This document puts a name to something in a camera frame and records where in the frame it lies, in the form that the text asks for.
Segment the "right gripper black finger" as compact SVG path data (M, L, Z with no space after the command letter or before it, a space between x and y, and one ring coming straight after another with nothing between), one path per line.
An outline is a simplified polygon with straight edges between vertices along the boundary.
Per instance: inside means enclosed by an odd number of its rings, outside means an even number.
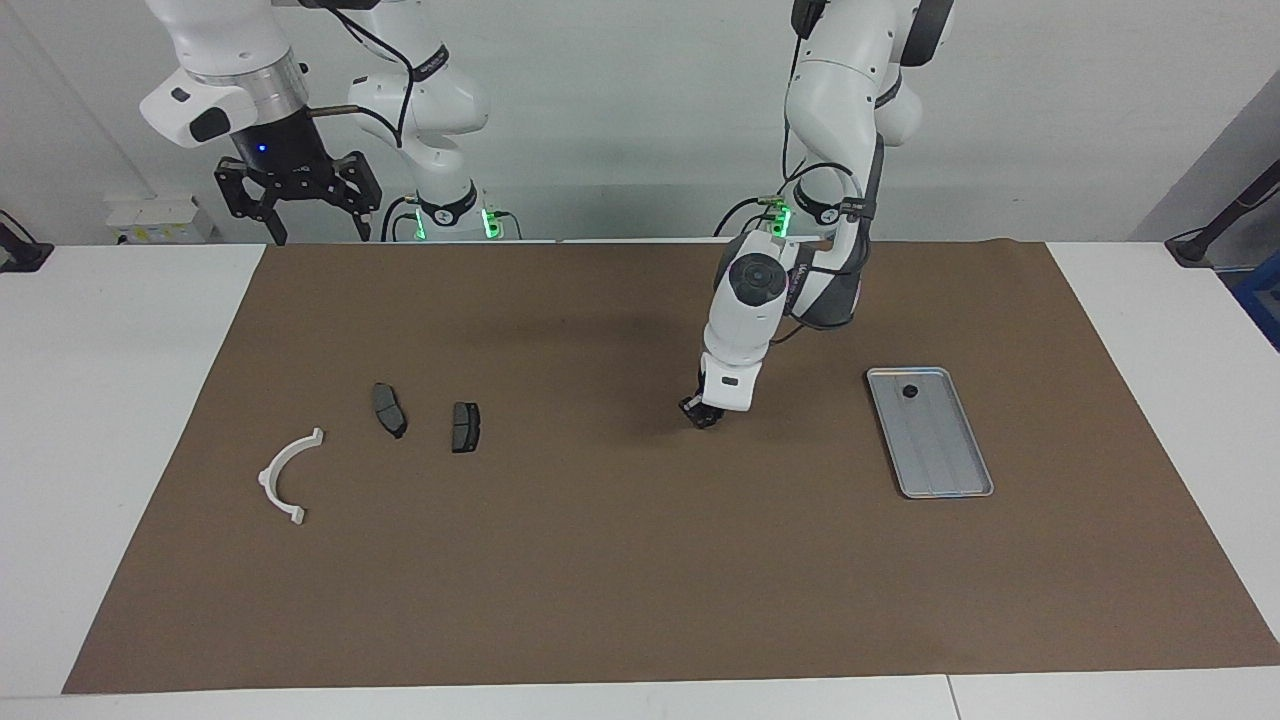
M243 160L220 160L214 178L233 217L262 224L275 246L285 246L288 231L276 210L283 191L278 173L253 169Z
M360 242L372 236L371 218L381 206L383 191L367 158L352 151L333 160L335 181L340 191L339 208L348 213Z

